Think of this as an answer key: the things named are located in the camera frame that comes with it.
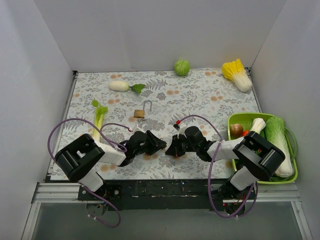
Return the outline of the large brass padlock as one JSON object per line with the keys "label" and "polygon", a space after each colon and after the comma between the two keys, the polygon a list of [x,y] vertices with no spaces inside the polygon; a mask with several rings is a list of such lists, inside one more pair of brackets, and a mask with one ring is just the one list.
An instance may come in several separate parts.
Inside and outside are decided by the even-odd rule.
{"label": "large brass padlock", "polygon": [[144,119],[147,105],[149,105],[149,111],[151,112],[153,103],[151,100],[147,99],[143,102],[142,109],[136,109],[134,111],[133,117],[136,119]]}

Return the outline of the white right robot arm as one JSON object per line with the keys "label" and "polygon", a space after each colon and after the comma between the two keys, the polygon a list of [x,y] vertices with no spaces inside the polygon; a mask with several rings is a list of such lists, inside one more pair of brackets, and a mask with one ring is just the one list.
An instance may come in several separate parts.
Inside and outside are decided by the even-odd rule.
{"label": "white right robot arm", "polygon": [[215,200],[237,199],[255,182],[269,181],[286,158],[282,150],[254,131],[218,142],[207,140],[196,126],[185,127],[174,135],[165,154],[181,157],[188,152],[205,162],[215,157],[215,161],[235,159],[242,164],[226,183],[211,192]]}

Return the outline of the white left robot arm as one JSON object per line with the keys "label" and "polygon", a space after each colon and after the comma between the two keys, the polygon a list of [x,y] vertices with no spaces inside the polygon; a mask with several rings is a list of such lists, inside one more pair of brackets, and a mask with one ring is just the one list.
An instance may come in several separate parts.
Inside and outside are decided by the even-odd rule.
{"label": "white left robot arm", "polygon": [[95,200],[101,200],[107,191],[102,177],[94,171],[98,162],[125,167],[135,157],[142,154],[151,156],[167,146],[164,140],[150,130],[143,132],[140,128],[136,128],[130,138],[120,144],[127,149],[126,152],[99,143],[89,134],[83,134],[61,149],[55,155],[55,161],[70,182],[80,183],[89,189],[89,194]]}

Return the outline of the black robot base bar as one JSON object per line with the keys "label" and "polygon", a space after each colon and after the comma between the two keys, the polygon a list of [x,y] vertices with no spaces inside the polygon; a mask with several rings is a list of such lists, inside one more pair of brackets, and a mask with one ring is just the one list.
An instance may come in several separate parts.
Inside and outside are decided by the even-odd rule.
{"label": "black robot base bar", "polygon": [[102,197],[119,210],[212,210],[207,179],[106,180]]}

